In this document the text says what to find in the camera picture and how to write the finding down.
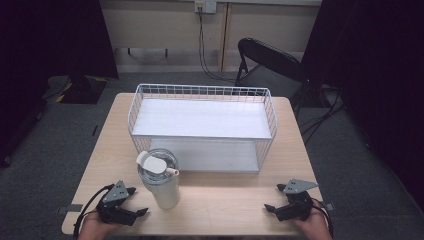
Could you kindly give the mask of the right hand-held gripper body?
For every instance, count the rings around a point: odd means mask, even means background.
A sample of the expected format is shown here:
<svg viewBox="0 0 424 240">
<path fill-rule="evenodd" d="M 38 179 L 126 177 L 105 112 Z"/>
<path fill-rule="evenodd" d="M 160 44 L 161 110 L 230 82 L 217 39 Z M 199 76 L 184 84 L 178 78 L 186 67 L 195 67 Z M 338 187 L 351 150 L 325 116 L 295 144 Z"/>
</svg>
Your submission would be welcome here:
<svg viewBox="0 0 424 240">
<path fill-rule="evenodd" d="M 282 206 L 276 216 L 279 221 L 300 218 L 306 220 L 313 206 L 313 201 L 308 190 L 318 187 L 315 182 L 306 180 L 290 179 L 283 192 L 288 201 L 288 205 Z"/>
</svg>

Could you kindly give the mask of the person's left hand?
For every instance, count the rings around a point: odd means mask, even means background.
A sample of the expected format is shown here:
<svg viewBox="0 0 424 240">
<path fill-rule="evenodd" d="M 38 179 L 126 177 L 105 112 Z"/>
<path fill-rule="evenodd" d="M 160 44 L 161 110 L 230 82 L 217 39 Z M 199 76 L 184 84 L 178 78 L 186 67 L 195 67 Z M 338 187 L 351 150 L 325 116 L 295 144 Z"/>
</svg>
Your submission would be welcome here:
<svg viewBox="0 0 424 240">
<path fill-rule="evenodd" d="M 120 224 L 104 223 L 97 212 L 91 212 L 84 217 L 77 240 L 104 240 L 119 228 L 121 228 Z"/>
</svg>

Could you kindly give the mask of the white wall outlet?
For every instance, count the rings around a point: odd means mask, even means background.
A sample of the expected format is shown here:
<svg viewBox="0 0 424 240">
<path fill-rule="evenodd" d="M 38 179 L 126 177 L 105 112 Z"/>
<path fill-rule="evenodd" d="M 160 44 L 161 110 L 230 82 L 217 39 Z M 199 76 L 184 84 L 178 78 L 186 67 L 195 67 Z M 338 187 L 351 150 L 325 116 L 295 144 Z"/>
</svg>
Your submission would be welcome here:
<svg viewBox="0 0 424 240">
<path fill-rule="evenodd" d="M 215 14 L 217 12 L 217 3 L 210 0 L 196 0 L 194 11 L 196 13 Z"/>
</svg>

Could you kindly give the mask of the black stand base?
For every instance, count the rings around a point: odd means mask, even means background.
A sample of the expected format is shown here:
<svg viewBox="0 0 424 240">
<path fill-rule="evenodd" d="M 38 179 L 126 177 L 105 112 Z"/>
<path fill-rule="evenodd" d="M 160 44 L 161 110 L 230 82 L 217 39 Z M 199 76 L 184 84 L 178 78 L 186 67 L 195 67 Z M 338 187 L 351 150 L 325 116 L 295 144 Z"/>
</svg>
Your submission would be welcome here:
<svg viewBox="0 0 424 240">
<path fill-rule="evenodd" d="M 61 104 L 96 104 L 108 80 L 94 76 L 56 76 L 48 80 L 43 99 Z"/>
</svg>

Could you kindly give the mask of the white wire basket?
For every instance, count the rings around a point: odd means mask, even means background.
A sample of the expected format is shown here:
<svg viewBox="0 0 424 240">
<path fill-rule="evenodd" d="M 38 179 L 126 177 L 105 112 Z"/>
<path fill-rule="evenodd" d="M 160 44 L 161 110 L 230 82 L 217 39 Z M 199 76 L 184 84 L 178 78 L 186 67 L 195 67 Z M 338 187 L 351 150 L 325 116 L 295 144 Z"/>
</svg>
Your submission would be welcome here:
<svg viewBox="0 0 424 240">
<path fill-rule="evenodd" d="M 138 152 L 167 149 L 183 171 L 260 171 L 278 130 L 267 88 L 140 84 L 128 113 Z"/>
</svg>

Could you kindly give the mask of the black curtain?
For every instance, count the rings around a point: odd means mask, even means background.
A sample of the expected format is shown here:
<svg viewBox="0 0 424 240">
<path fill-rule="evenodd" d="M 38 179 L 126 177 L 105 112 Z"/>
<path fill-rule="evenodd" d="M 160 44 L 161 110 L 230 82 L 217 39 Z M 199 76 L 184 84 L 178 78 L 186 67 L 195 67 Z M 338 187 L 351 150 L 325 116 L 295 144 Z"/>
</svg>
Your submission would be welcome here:
<svg viewBox="0 0 424 240">
<path fill-rule="evenodd" d="M 424 211 L 424 0 L 321 0 L 302 63 Z"/>
<path fill-rule="evenodd" d="M 118 76 L 100 0 L 0 0 L 0 168 L 45 105 L 48 79 Z"/>
</svg>

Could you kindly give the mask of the black folding chair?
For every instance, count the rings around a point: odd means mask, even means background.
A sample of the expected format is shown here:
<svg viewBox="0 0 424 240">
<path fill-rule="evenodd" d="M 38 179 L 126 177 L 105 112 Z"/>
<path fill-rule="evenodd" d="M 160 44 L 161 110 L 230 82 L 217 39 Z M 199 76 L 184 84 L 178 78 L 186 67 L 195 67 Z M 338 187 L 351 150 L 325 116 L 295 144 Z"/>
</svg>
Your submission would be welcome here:
<svg viewBox="0 0 424 240">
<path fill-rule="evenodd" d="M 241 57 L 235 85 L 267 88 L 272 96 L 299 102 L 308 79 L 301 63 L 292 55 L 254 38 L 238 42 Z"/>
</svg>

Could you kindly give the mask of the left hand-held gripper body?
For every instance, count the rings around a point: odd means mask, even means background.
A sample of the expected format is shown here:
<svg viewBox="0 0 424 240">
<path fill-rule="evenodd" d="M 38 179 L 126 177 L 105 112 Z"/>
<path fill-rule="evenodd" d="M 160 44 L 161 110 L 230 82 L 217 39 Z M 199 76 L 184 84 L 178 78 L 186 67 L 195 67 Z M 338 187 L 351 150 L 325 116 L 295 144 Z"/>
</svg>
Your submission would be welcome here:
<svg viewBox="0 0 424 240">
<path fill-rule="evenodd" d="M 100 220 L 108 224 L 132 226 L 137 218 L 136 213 L 123 209 L 121 205 L 133 193 L 122 180 L 109 187 L 96 206 Z"/>
</svg>

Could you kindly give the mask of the white tumbler cup with lid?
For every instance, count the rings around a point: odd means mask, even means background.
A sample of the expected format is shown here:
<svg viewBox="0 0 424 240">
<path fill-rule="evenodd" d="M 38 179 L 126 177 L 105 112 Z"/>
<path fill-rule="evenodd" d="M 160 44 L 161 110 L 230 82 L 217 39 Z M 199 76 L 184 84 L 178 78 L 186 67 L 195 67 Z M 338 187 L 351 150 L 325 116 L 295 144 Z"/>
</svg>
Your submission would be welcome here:
<svg viewBox="0 0 424 240">
<path fill-rule="evenodd" d="M 138 174 L 162 209 L 175 207 L 180 200 L 178 160 L 167 149 L 142 151 L 136 158 Z"/>
</svg>

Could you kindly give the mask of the person's right hand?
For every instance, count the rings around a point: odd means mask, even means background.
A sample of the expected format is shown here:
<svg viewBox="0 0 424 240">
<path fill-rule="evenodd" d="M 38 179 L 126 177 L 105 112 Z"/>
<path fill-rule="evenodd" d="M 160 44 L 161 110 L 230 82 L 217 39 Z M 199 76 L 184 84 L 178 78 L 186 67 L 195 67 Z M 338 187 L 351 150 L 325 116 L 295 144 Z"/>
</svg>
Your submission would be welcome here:
<svg viewBox="0 0 424 240">
<path fill-rule="evenodd" d="M 333 240 L 328 227 L 327 220 L 317 201 L 313 201 L 314 207 L 306 220 L 292 219 L 296 226 L 308 240 Z"/>
</svg>

